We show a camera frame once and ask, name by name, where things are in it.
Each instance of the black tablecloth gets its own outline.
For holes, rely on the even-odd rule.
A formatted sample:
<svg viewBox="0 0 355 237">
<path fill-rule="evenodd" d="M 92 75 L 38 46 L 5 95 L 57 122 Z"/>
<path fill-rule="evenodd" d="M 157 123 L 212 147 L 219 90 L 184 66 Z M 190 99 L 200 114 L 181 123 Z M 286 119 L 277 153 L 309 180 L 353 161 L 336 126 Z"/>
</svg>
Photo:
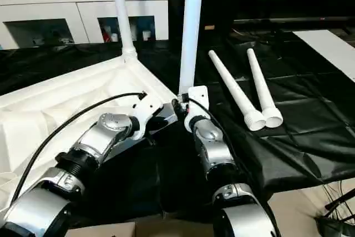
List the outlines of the black tablecloth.
<svg viewBox="0 0 355 237">
<path fill-rule="evenodd" d="M 214 49 L 260 108 L 246 50 L 253 47 L 285 122 L 247 130 L 243 117 L 208 58 Z M 0 51 L 0 94 L 120 54 L 115 43 Z M 178 92 L 180 45 L 138 45 L 139 60 Z M 354 84 L 293 34 L 268 42 L 213 39 L 200 45 L 195 85 L 207 85 L 210 110 L 227 130 L 235 154 L 260 188 L 274 192 L 355 177 Z M 175 123 L 108 161 L 87 190 L 84 214 L 96 223 L 177 210 L 203 210 L 210 201 L 192 136 Z"/>
</svg>

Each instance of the floor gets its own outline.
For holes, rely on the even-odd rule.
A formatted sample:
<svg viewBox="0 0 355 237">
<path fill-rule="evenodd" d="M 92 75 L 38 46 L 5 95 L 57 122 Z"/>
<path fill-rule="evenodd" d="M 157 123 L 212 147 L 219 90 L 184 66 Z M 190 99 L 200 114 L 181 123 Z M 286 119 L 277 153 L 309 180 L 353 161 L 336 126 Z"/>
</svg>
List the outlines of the floor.
<svg viewBox="0 0 355 237">
<path fill-rule="evenodd" d="M 344 180 L 342 190 L 345 194 L 355 188 L 355 179 Z M 324 206 L 329 203 L 329 196 L 336 199 L 341 196 L 340 182 L 330 183 L 302 190 L 287 191 L 275 194 L 269 204 L 275 214 L 278 227 L 283 237 L 319 237 L 313 217 L 324 214 Z M 349 207 L 355 211 L 355 198 L 349 200 Z M 338 216 L 350 215 L 345 205 L 338 208 Z"/>
</svg>

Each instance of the white fabric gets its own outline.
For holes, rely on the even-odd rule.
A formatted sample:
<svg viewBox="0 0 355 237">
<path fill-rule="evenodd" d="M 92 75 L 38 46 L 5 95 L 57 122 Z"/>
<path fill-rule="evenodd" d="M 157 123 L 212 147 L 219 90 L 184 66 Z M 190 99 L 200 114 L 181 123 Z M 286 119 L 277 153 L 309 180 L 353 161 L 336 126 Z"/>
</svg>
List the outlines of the white fabric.
<svg viewBox="0 0 355 237">
<path fill-rule="evenodd" d="M 0 215 L 32 154 L 55 128 L 100 100 L 142 91 L 163 103 L 175 97 L 137 60 L 124 63 L 119 57 L 0 96 Z M 136 96 L 112 100 L 63 129 L 37 159 L 22 192 L 54 166 L 54 157 L 68 151 L 102 113 L 129 114 L 138 101 Z"/>
</svg>

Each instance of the white pipe connector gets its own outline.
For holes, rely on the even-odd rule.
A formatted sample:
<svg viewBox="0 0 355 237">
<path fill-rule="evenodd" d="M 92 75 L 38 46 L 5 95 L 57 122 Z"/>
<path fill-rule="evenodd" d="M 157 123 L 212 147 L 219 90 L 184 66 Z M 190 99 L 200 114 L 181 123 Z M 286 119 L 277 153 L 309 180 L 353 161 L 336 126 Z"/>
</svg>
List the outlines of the white pipe connector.
<svg viewBox="0 0 355 237">
<path fill-rule="evenodd" d="M 224 83 L 228 87 L 228 90 L 231 93 L 234 101 L 238 105 L 240 111 L 242 111 L 244 115 L 244 122 L 249 128 L 249 130 L 256 131 L 262 129 L 266 124 L 264 116 L 261 114 L 260 111 L 255 109 L 255 107 L 245 95 L 243 90 L 234 80 L 233 76 L 223 65 L 217 54 L 211 50 L 209 51 L 209 56 L 212 59 Z"/>
<path fill-rule="evenodd" d="M 249 48 L 247 50 L 248 59 L 253 74 L 257 95 L 259 97 L 262 114 L 266 119 L 266 126 L 268 128 L 276 128 L 283 122 L 283 117 L 271 97 L 270 91 L 267 87 L 265 78 L 261 72 L 261 68 L 256 59 L 254 50 Z"/>
<path fill-rule="evenodd" d="M 185 0 L 182 35 L 179 94 L 194 86 L 197 42 L 199 39 L 201 0 Z"/>
<path fill-rule="evenodd" d="M 125 60 L 130 58 L 137 59 L 137 52 L 133 45 L 125 0 L 115 0 L 115 5 L 122 40 L 122 55 Z"/>
</svg>

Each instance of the white pvc frame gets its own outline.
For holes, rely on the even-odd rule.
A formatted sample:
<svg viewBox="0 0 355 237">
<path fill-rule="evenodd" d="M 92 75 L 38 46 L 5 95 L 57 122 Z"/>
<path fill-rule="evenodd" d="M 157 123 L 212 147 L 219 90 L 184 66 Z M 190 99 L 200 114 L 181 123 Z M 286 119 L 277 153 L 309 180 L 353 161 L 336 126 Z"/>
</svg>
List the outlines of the white pvc frame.
<svg viewBox="0 0 355 237">
<path fill-rule="evenodd" d="M 115 0 L 125 59 L 136 57 L 129 27 L 125 0 Z M 185 0 L 184 33 L 181 49 L 179 94 L 194 86 L 197 42 L 199 38 L 201 0 Z"/>
</svg>

